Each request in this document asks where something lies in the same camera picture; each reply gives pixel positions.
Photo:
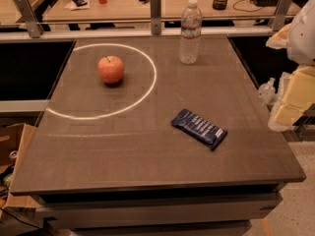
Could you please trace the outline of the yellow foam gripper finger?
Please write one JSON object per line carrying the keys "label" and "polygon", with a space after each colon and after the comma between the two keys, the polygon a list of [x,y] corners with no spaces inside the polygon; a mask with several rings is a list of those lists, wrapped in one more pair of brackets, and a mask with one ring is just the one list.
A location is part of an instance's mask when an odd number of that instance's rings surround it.
{"label": "yellow foam gripper finger", "polygon": [[278,32],[273,34],[266,42],[266,46],[273,49],[284,49],[287,46],[288,32],[290,24],[283,26]]}
{"label": "yellow foam gripper finger", "polygon": [[292,74],[283,73],[268,127],[276,132],[289,130],[314,103],[314,66],[299,65]]}

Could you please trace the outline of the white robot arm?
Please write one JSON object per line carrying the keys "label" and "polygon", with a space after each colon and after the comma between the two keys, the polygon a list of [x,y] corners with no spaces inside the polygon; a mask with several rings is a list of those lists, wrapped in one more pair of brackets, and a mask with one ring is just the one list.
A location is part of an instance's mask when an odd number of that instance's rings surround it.
{"label": "white robot arm", "polygon": [[274,49],[286,49],[287,58],[298,67],[286,81],[280,80],[279,92],[268,126],[288,130],[315,103],[315,0],[308,0],[293,21],[267,40]]}

